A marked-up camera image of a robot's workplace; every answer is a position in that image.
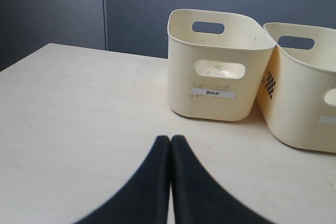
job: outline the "white table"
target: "white table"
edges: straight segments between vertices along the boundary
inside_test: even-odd
[[[236,123],[181,117],[166,77],[166,59],[55,44],[1,72],[0,223],[78,220],[162,134],[185,135],[214,178],[270,220],[336,223],[336,155],[281,144],[257,105]]]

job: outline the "label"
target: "label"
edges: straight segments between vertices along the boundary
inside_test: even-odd
[[[320,116],[319,123],[336,123],[336,116]]]
[[[191,94],[208,95],[210,97],[224,97],[233,99],[236,96],[235,92],[228,92],[223,90],[211,90],[211,89],[200,89],[191,88]]]

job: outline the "cream storage basket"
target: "cream storage basket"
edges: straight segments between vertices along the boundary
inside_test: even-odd
[[[309,50],[277,45],[262,79],[257,100],[271,133],[297,148],[336,153],[336,30],[268,23],[282,36],[309,38]]]
[[[224,31],[195,31],[197,23]],[[193,9],[173,11],[167,29],[171,109],[194,118],[245,118],[275,46],[265,30],[244,15]]]

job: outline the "basket handle cutout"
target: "basket handle cutout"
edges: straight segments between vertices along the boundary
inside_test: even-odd
[[[329,106],[336,106],[336,89],[329,90],[324,96],[324,101]]]
[[[195,63],[195,71],[199,76],[241,79],[244,77],[246,69],[244,65],[239,63],[198,60]]]
[[[225,26],[221,23],[196,21],[193,23],[193,31],[196,33],[222,34]]]
[[[314,47],[315,41],[310,38],[281,36],[278,44],[280,47],[310,50]]]

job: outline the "basket rim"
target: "basket rim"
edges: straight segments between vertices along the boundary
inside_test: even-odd
[[[263,28],[264,30],[268,33],[268,35],[273,39],[272,35],[268,32],[268,30],[266,29],[266,26],[269,25],[269,24],[280,24],[280,25],[296,25],[296,26],[306,26],[306,27],[315,27],[315,28],[320,28],[320,29],[328,29],[328,30],[334,30],[336,31],[335,29],[332,29],[332,28],[328,28],[328,27],[321,27],[321,26],[309,26],[309,25],[301,25],[301,24],[293,24],[293,23],[282,23],[282,22],[268,22],[268,23],[265,23],[263,25]],[[291,56],[290,54],[288,54],[276,41],[276,46],[281,50],[281,52],[283,52],[290,60],[292,61],[295,61],[296,63],[300,64],[300,65],[303,65],[305,67],[308,67],[308,68],[311,68],[311,69],[314,69],[314,70],[317,70],[317,71],[320,71],[320,72],[325,72],[325,73],[331,73],[331,74],[336,74],[336,71],[332,71],[332,70],[328,70],[328,69],[325,69],[325,68],[319,68],[317,66],[314,66],[314,65],[311,65],[311,64],[308,64],[308,63],[305,63],[301,60],[298,60],[296,59],[295,57]]]
[[[247,52],[251,52],[251,51],[266,51],[266,50],[269,50],[269,49],[273,49],[275,48],[276,46],[276,43],[275,41],[273,40],[273,38],[270,36],[269,33],[267,33],[265,30],[265,36],[266,36],[266,39],[269,40],[270,44],[272,44],[271,47],[263,47],[263,48],[259,48],[259,49],[246,49],[246,48],[234,48],[234,47],[222,47],[222,46],[210,46],[210,45],[201,45],[201,44],[196,44],[196,43],[191,43],[191,42],[187,42],[185,40],[181,40],[181,39],[178,39],[176,37],[174,37],[170,32],[169,32],[169,27],[170,27],[170,22],[171,22],[171,17],[174,13],[176,12],[181,12],[181,11],[195,11],[195,12],[211,12],[211,13],[222,13],[222,14],[231,14],[231,15],[235,15],[235,16],[240,16],[240,17],[244,17],[244,18],[249,18],[251,20],[253,20],[253,22],[255,22],[257,25],[259,25],[261,27],[262,30],[263,27],[258,23],[256,22],[253,18],[249,17],[249,16],[246,16],[246,15],[243,15],[243,14],[238,14],[238,13],[229,13],[229,12],[218,12],[218,11],[214,11],[214,10],[199,10],[199,9],[176,9],[174,11],[171,12],[170,16],[169,16],[169,19],[168,19],[168,24],[167,24],[167,34],[168,34],[168,37],[179,42],[179,43],[182,43],[182,44],[185,44],[185,45],[188,45],[188,46],[192,46],[192,47],[201,47],[201,48],[208,48],[208,49],[219,49],[219,50],[231,50],[231,51],[247,51]]]

